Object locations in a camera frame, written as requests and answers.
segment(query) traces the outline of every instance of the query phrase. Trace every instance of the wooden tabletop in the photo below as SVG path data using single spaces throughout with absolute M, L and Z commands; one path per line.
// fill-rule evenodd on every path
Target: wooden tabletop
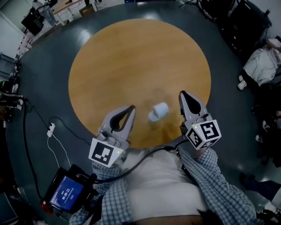
M 209 66 L 196 42 L 179 28 L 151 19 L 121 21 L 92 36 L 76 55 L 68 82 L 73 109 L 94 135 L 110 111 L 136 106 L 132 148 L 179 137 L 180 91 L 207 104 L 210 89 Z M 150 122 L 149 112 L 161 102 L 169 106 L 169 115 Z
M 56 9 L 54 10 L 54 15 L 57 14 L 58 12 L 66 9 L 67 7 L 75 4 L 76 2 L 82 1 L 82 0 L 72 0 L 71 3 L 68 3 L 67 5 L 65 3 L 67 3 L 69 0 L 62 0 L 60 3 L 58 3 L 58 5 L 56 5 Z

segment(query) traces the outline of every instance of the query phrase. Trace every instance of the white cup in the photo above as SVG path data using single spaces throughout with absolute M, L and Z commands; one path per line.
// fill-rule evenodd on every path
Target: white cup
M 166 103 L 161 102 L 152 107 L 152 111 L 149 113 L 148 118 L 150 121 L 155 122 L 161 120 L 164 116 L 169 114 L 169 107 Z

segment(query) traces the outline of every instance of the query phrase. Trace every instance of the white cable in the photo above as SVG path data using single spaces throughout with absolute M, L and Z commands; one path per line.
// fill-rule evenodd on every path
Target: white cable
M 49 150 L 51 150 L 52 151 L 52 153 L 54 154 L 54 157 L 56 158 L 56 161 L 57 161 L 57 163 L 58 163 L 58 160 L 57 160 L 57 157 L 56 157 L 56 154 L 54 153 L 54 151 L 49 147 L 49 137 L 48 137 L 48 140 L 47 140 L 47 145 L 48 145 L 48 148 L 49 148 Z
M 69 158 L 68 158 L 68 155 L 67 155 L 67 152 L 66 152 L 66 150 L 65 150 L 65 148 L 62 146 L 62 148 L 63 148 L 63 150 L 65 151 L 65 154 L 66 154 L 66 158 L 67 158 L 67 160 L 68 160 L 68 163 L 69 163 L 69 165 L 70 165 L 70 167 L 71 167 L 71 163 L 70 163 L 70 161 L 69 161 Z

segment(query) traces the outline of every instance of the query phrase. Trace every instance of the handheld device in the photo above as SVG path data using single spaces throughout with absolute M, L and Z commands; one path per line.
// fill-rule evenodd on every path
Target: handheld device
M 71 214 L 82 206 L 90 211 L 90 200 L 98 195 L 93 189 L 96 179 L 96 174 L 89 176 L 76 165 L 72 165 L 68 171 L 60 167 L 47 190 L 43 205 L 51 205 Z

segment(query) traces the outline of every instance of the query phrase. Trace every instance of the black cable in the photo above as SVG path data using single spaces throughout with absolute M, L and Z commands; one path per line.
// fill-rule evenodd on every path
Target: black cable
M 51 116 L 51 117 L 49 118 L 49 124 L 50 124 L 50 125 L 51 125 L 50 121 L 51 121 L 52 118 L 59 119 L 59 120 L 62 122 L 62 124 L 65 126 L 65 128 L 68 129 L 75 137 L 77 137 L 77 138 L 80 139 L 80 140 L 83 140 L 86 144 L 91 145 L 86 139 L 77 136 L 70 128 L 67 127 L 67 125 L 65 124 L 65 122 L 64 122 L 61 118 L 59 118 L 59 117 L 57 117 L 57 116 Z
M 189 4 L 189 5 L 196 5 L 196 3 L 190 3 L 190 2 L 193 2 L 194 0 L 190 0 L 190 1 L 188 1 L 188 2 L 186 2 L 186 3 L 184 3 L 184 4 L 182 4 L 182 5 L 180 5 L 179 7 L 182 7 L 183 5 L 186 5 L 186 4 Z
M 26 102 L 25 102 L 26 99 L 22 98 L 22 100 L 23 100 L 23 105 L 24 105 L 24 114 L 23 114 L 23 139 L 24 139 L 24 142 L 25 142 L 25 151 L 26 151 L 27 159 L 28 159 L 28 162 L 29 162 L 29 165 L 30 165 L 32 174 L 33 174 L 33 178 L 34 178 L 34 182 L 35 182 L 35 186 L 36 186 L 36 191 L 37 191 L 38 197 L 39 197 L 41 200 L 43 200 L 43 198 L 42 198 L 42 196 L 40 195 L 40 192 L 39 192 L 39 187 L 38 187 L 38 183 L 37 183 L 36 173 L 35 173 L 35 171 L 34 171 L 34 168 L 33 168 L 33 165 L 32 165 L 31 159 L 30 159 L 29 151 L 28 151 L 28 146 L 27 146 L 27 141 L 26 141 L 26 132 L 25 132 L 25 121 L 26 121 L 26 111 L 27 111 Z
M 153 153 L 160 151 L 160 150 L 166 150 L 166 151 L 171 151 L 171 150 L 175 150 L 174 147 L 172 146 L 165 146 L 159 149 L 155 149 L 152 152 L 148 153 L 147 155 L 145 155 L 136 165 L 134 165 L 131 169 L 127 170 L 125 173 L 117 176 L 117 177 L 113 177 L 113 178 L 108 178 L 105 180 L 96 180 L 98 183 L 97 184 L 102 184 L 102 183 L 108 183 L 108 182 L 112 182 L 112 181 L 116 181 L 120 178 L 123 178 L 127 175 L 129 175 L 130 173 L 132 173 L 147 157 L 149 157 L 150 155 L 152 155 Z
M 38 110 L 36 109 L 35 105 L 32 105 L 30 102 L 29 104 L 31 105 L 31 109 L 27 112 L 27 113 L 31 113 L 33 109 L 35 109 L 35 112 L 37 113 L 37 115 L 39 116 L 39 118 L 41 119 L 41 121 L 43 122 L 44 126 L 49 130 L 49 127 L 46 125 L 45 121 L 43 120 L 42 116 L 40 115 L 40 113 L 38 112 Z
M 179 145 L 181 145 L 182 143 L 185 143 L 185 142 L 189 142 L 189 140 L 186 139 L 186 140 L 183 140 L 183 141 L 177 143 L 177 144 L 175 145 L 175 149 L 177 149 L 177 147 L 178 147 Z

